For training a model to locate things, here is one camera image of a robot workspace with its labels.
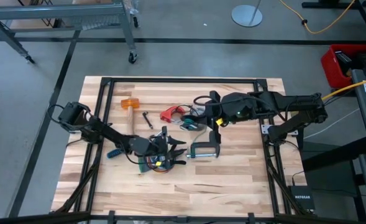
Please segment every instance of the cart wheel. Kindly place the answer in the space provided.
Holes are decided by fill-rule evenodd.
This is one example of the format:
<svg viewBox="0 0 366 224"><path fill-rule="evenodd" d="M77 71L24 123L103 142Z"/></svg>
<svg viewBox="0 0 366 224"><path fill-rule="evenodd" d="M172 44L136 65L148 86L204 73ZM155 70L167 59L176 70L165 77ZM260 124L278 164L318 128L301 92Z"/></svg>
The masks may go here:
<svg viewBox="0 0 366 224"><path fill-rule="evenodd" d="M134 62L137 60L137 54L136 53L130 53L129 54L129 62L131 63L131 64L134 64Z"/></svg>
<svg viewBox="0 0 366 224"><path fill-rule="evenodd" d="M27 62L30 62L32 64L35 64L35 61L32 59L31 56L26 56L25 59L26 59Z"/></svg>
<svg viewBox="0 0 366 224"><path fill-rule="evenodd" d="M137 17L133 17L133 24L134 27L139 28L139 21L137 20Z"/></svg>

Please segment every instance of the wooden table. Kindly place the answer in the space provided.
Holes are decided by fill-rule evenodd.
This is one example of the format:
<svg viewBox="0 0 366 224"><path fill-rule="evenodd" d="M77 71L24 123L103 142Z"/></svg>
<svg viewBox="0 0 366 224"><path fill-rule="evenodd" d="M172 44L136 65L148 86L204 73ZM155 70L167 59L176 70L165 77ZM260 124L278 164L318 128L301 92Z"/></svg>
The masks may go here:
<svg viewBox="0 0 366 224"><path fill-rule="evenodd" d="M80 103L92 110L96 105L100 81L101 77L86 77L83 84ZM267 82L270 91L285 93L282 79L271 78ZM140 108L134 111L136 134L150 136L166 125L169 135L187 142L178 149L187 148L198 133L182 131L176 124L165 123L159 119L159 114L173 105L192 104L195 97L208 95L211 90L224 96L234 91L253 91L253 86L242 83L189 83L188 79L187 83L116 83L108 122L113 123L114 129L126 133L127 112L121 108L120 102L133 96L140 100ZM104 105L100 118L104 114ZM145 122L143 111L149 112L153 130ZM187 160L187 165L175 166L166 174L141 174L138 166L130 163L125 156L107 159L106 153L115 146L105 140L92 214L107 215L108 211L115 210L118 215L246 217L252 212L256 217L273 217L258 120L229 125L221 128L220 133L222 144L218 159L204 157L187 160L181 156L181 159ZM79 134L72 134L70 141L79 138ZM208 141L208 135L204 134L199 140ZM287 140L296 143L292 137ZM66 149L52 210L59 208L78 185L85 151L85 142L72 144ZM284 144L281 146L281 158L289 185L292 175L303 170L300 153L294 146ZM306 185L304 174L296 175L295 182ZM275 185L278 205L283 213L281 192ZM86 201L87 188L82 208L85 208Z"/></svg>

